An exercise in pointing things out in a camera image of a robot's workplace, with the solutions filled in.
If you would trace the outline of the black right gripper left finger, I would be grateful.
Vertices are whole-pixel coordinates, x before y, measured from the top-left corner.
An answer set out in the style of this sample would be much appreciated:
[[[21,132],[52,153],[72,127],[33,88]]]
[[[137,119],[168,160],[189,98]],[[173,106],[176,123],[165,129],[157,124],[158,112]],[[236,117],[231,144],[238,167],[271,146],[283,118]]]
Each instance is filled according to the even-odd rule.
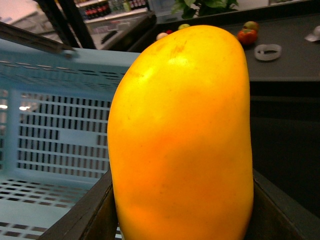
[[[103,177],[40,240],[114,240],[118,218],[112,174]]]

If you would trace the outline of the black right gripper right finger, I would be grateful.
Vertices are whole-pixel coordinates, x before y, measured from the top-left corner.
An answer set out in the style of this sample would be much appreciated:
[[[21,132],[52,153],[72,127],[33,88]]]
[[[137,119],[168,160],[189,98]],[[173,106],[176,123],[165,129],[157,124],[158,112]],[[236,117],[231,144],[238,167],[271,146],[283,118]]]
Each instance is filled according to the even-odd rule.
[[[246,240],[318,240],[320,219],[253,171],[254,204]]]

